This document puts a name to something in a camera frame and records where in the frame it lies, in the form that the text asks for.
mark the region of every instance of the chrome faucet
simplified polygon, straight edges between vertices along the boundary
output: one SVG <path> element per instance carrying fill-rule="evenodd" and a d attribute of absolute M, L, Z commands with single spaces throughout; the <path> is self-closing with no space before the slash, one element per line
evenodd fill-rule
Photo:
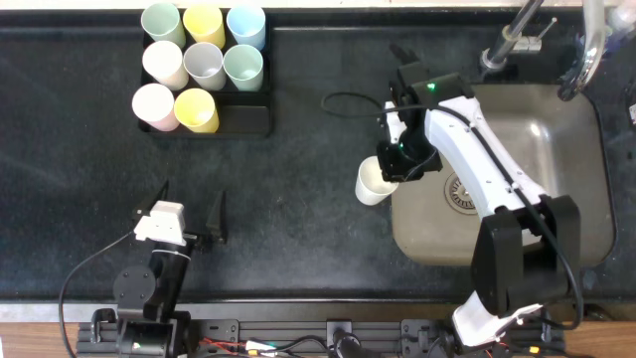
<path fill-rule="evenodd" d="M 508 55 L 522 39 L 522 31 L 537 13 L 544 0 L 529 0 L 515 17 L 513 22 L 504 27 L 490 49 L 481 54 L 481 65 L 490 72 L 504 69 Z M 583 0 L 583 20 L 585 21 L 585 48 L 582 58 L 565 74 L 563 84 L 558 89 L 558 97 L 571 100 L 589 83 L 605 47 L 605 9 L 603 0 Z"/>

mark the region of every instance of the plastic cup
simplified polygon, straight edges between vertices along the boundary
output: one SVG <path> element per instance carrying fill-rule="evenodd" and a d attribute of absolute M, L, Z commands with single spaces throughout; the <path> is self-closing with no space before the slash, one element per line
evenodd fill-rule
<path fill-rule="evenodd" d="M 226 85 L 223 53 L 216 45 L 192 45 L 183 56 L 186 71 L 204 90 L 220 90 Z"/>
<path fill-rule="evenodd" d="M 228 13 L 228 28 L 237 43 L 259 51 L 265 47 L 265 12 L 257 6 L 237 6 Z"/>
<path fill-rule="evenodd" d="M 173 4 L 150 5 L 141 14 L 141 27 L 154 41 L 170 41 L 180 48 L 186 46 L 181 15 Z"/>
<path fill-rule="evenodd" d="M 398 183 L 386 182 L 377 156 L 363 160 L 358 169 L 356 196 L 365 205 L 376 205 L 398 188 Z"/>
<path fill-rule="evenodd" d="M 250 45 L 236 45 L 226 52 L 223 68 L 238 90 L 257 91 L 262 86 L 262 55 Z"/>
<path fill-rule="evenodd" d="M 207 42 L 220 49 L 226 45 L 221 9 L 212 4 L 196 4 L 183 14 L 183 23 L 196 42 Z"/>
<path fill-rule="evenodd" d="M 162 131 L 170 131 L 179 126 L 173 110 L 174 104 L 175 98 L 170 90 L 159 84 L 146 85 L 132 97 L 132 111 L 135 115 Z"/>
<path fill-rule="evenodd" d="M 181 49 L 172 42 L 157 41 L 148 46 L 141 63 L 150 76 L 170 90 L 180 90 L 188 84 Z"/>
<path fill-rule="evenodd" d="M 177 120 L 197 133 L 219 129 L 219 115 L 212 96 L 203 89 L 187 89 L 175 100 Z"/>

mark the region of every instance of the black countertop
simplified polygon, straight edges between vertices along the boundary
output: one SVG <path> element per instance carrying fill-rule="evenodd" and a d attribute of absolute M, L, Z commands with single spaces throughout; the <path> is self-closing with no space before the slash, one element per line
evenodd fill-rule
<path fill-rule="evenodd" d="M 375 122 L 319 108 L 334 90 L 388 98 L 399 65 L 391 45 L 413 50 L 432 77 L 459 72 L 481 83 L 478 54 L 513 17 L 416 12 L 272 12 L 274 128 L 255 141 L 156 139 L 136 128 L 138 14 L 12 14 L 0 22 L 9 24 L 0 29 L 0 299 L 54 300 L 67 273 L 131 230 L 130 210 L 169 179 L 170 199 L 194 220 L 203 220 L 217 190 L 228 193 L 229 241 L 194 254 L 183 301 L 464 300 L 468 268 L 412 262 L 392 238 L 390 201 L 357 201 L 357 168 L 381 136 Z M 568 67 L 580 14 L 560 15 L 542 53 L 517 59 L 516 82 L 553 83 Z M 387 27 L 399 16 L 426 26 Z M 334 27 L 313 26 L 308 19 L 316 18 Z M 591 300 L 636 298 L 636 135 L 623 98 L 634 58 L 636 42 L 604 61 L 585 91 L 599 113 L 617 225 L 610 257 L 582 273 Z M 111 300 L 114 276 L 146 263 L 150 245 L 131 239 L 115 247 L 75 277 L 70 297 Z"/>

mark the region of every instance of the sink basin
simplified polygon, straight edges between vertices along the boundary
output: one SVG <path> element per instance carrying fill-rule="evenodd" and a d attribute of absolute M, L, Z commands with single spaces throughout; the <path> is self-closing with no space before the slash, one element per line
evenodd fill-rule
<path fill-rule="evenodd" d="M 603 149 L 594 107 L 584 95 L 564 102 L 557 86 L 474 86 L 488 124 L 523 170 L 549 195 L 572 197 L 581 217 L 581 262 L 602 262 L 614 243 Z M 479 217 L 453 168 L 426 173 L 393 193 L 401 250 L 424 265 L 470 265 Z M 524 234 L 524 242 L 536 238 Z"/>

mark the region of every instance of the sink drain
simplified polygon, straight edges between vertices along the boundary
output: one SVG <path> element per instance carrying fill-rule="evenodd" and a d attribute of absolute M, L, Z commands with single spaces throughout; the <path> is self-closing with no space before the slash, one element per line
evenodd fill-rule
<path fill-rule="evenodd" d="M 444 196 L 446 197 L 448 205 L 455 211 L 466 215 L 477 214 L 475 204 L 473 204 L 473 200 L 470 198 L 470 195 L 468 195 L 468 190 L 466 190 L 459 181 L 457 174 L 452 173 L 448 179 L 446 179 Z"/>

